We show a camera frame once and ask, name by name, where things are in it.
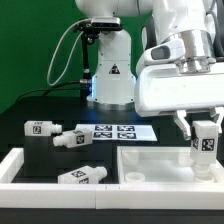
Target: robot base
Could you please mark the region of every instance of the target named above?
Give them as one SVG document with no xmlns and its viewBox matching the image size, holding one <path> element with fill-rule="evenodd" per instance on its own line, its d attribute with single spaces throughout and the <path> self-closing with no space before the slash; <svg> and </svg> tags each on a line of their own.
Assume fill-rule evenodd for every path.
<svg viewBox="0 0 224 224">
<path fill-rule="evenodd" d="M 127 104 L 102 104 L 93 101 L 87 101 L 88 107 L 100 110 L 131 110 L 134 109 L 134 102 Z"/>
</svg>

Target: white paper sheet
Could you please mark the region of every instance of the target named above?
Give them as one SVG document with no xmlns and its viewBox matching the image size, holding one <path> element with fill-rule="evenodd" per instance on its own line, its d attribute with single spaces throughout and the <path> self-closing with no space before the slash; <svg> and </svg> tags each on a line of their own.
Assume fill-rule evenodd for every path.
<svg viewBox="0 0 224 224">
<path fill-rule="evenodd" d="M 157 141 L 151 125 L 78 124 L 76 129 L 87 128 L 93 140 Z"/>
</svg>

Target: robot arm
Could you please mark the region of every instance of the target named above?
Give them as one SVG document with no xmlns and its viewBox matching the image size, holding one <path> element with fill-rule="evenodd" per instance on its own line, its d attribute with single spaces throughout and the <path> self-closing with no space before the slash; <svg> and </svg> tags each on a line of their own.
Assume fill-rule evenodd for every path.
<svg viewBox="0 0 224 224">
<path fill-rule="evenodd" d="M 141 75 L 135 88 L 135 108 L 140 116 L 167 115 L 178 110 L 207 111 L 224 105 L 220 84 L 224 82 L 223 63 L 215 63 L 211 36 L 206 28 L 205 3 L 153 0 L 160 57 L 153 57 L 153 49 L 148 49 L 138 63 Z M 180 40 L 179 43 L 182 40 L 183 45 L 176 45 L 176 50 L 166 47 L 168 53 L 159 54 L 160 46 L 168 46 L 175 40 Z M 185 50 L 184 55 L 172 58 L 181 49 L 182 53 Z"/>
<path fill-rule="evenodd" d="M 80 11 L 88 17 L 137 16 L 152 10 L 152 0 L 76 0 Z"/>
</svg>

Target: warning label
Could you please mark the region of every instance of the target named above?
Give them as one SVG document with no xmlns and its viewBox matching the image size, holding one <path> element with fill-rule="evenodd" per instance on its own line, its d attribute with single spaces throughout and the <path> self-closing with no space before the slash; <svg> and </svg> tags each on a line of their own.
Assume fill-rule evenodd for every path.
<svg viewBox="0 0 224 224">
<path fill-rule="evenodd" d="M 109 74 L 121 74 L 116 64 L 113 65 L 113 67 L 110 70 Z"/>
</svg>

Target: black table surface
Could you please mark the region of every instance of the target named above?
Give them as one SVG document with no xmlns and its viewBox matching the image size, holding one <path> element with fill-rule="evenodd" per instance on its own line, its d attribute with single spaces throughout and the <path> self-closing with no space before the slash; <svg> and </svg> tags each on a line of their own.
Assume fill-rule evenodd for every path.
<svg viewBox="0 0 224 224">
<path fill-rule="evenodd" d="M 187 120 L 191 124 L 193 120 L 211 119 L 208 113 L 191 114 Z M 131 142 L 131 141 L 94 141 L 92 146 L 86 146 L 86 152 L 97 152 L 106 146 L 107 151 L 103 155 L 97 155 L 95 165 L 105 163 L 109 169 L 109 177 L 105 183 L 117 183 L 116 175 L 116 148 L 119 145 L 138 146 L 190 146 L 190 142 L 184 141 L 182 132 L 175 125 L 172 116 L 141 118 L 133 110 L 129 111 L 104 111 L 89 108 L 86 102 L 79 98 L 69 97 L 27 97 L 16 102 L 12 107 L 0 115 L 0 161 L 13 147 L 31 147 L 32 138 L 24 137 L 24 123 L 27 120 L 53 121 L 62 124 L 63 130 L 73 130 L 77 124 L 133 124 L 152 125 L 158 138 L 157 142 Z M 224 137 L 219 139 L 218 160 L 224 160 Z M 56 158 L 57 153 L 65 150 L 48 150 Z M 30 160 L 29 153 L 25 161 Z M 23 167 L 14 182 L 56 182 L 55 173 L 48 173 L 40 177 L 41 170 L 32 170 L 32 165 Z M 224 211 L 191 211 L 191 210 L 89 210 L 89 209 L 0 209 L 0 223 L 223 223 Z"/>
</svg>

